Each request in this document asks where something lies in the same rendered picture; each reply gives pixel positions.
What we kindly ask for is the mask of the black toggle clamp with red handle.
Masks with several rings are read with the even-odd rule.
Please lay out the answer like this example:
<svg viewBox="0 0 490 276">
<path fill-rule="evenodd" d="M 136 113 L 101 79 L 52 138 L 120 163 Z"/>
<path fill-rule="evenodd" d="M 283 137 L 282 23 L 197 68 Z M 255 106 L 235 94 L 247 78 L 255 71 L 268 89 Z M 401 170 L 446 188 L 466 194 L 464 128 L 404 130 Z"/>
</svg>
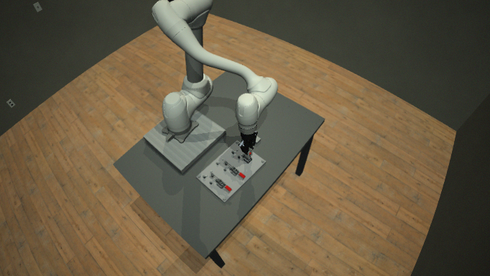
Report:
<svg viewBox="0 0 490 276">
<path fill-rule="evenodd" d="M 244 161 L 247 162 L 248 164 L 252 161 L 252 157 L 251 157 L 251 152 L 249 153 L 249 159 L 247 157 L 245 157 L 244 155 Z"/>
</svg>

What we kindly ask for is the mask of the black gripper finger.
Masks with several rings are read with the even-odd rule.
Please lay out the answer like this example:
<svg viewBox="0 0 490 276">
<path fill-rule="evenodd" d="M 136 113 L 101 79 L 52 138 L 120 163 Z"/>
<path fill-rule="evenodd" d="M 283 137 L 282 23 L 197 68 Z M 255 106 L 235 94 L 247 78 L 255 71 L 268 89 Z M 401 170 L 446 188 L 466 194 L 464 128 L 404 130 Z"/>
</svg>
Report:
<svg viewBox="0 0 490 276">
<path fill-rule="evenodd" d="M 245 153 L 245 157 L 249 159 L 249 144 L 250 140 L 247 141 L 247 144 L 244 143 L 244 141 L 241 142 L 241 144 L 238 144 L 238 146 L 242 147 L 241 151 Z"/>
<path fill-rule="evenodd" d="M 251 139 L 250 141 L 250 144 L 249 144 L 249 152 L 251 152 L 251 156 L 252 156 L 252 150 L 253 150 L 253 146 L 255 145 L 255 142 L 256 142 L 256 136 L 257 136 L 258 132 L 255 132 L 255 137 L 253 139 Z"/>
</svg>

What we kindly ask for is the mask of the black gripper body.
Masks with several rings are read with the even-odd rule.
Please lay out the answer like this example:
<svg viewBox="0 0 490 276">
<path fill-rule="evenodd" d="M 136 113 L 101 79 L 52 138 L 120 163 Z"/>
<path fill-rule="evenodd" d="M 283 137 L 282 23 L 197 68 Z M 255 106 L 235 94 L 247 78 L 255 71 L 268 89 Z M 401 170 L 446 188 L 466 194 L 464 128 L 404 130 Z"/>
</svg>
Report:
<svg viewBox="0 0 490 276">
<path fill-rule="evenodd" d="M 253 139 L 255 137 L 255 132 L 253 134 L 250 134 L 250 135 L 246 135 L 246 134 L 242 134 L 241 133 L 241 138 L 242 140 L 241 141 L 244 141 L 245 144 L 247 144 L 247 141 L 250 139 Z"/>
</svg>

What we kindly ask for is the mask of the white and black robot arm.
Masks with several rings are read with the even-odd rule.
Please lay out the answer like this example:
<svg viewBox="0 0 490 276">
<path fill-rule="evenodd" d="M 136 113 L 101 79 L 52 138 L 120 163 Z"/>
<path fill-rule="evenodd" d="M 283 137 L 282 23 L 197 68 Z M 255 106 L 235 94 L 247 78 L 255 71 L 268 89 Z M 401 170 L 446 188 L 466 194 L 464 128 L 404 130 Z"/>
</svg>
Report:
<svg viewBox="0 0 490 276">
<path fill-rule="evenodd" d="M 181 93 L 169 93 L 162 102 L 167 124 L 162 133 L 167 134 L 167 142 L 176 139 L 183 143 L 198 127 L 198 122 L 189 119 L 213 91 L 213 81 L 203 73 L 203 65 L 237 74 L 246 81 L 248 93 L 240 95 L 236 102 L 236 118 L 242 134 L 250 135 L 256 131 L 257 120 L 277 94 L 275 79 L 258 76 L 246 66 L 203 48 L 203 26 L 212 6 L 213 0 L 159 0 L 152 7 L 158 27 L 185 51 L 187 75 Z"/>
</svg>

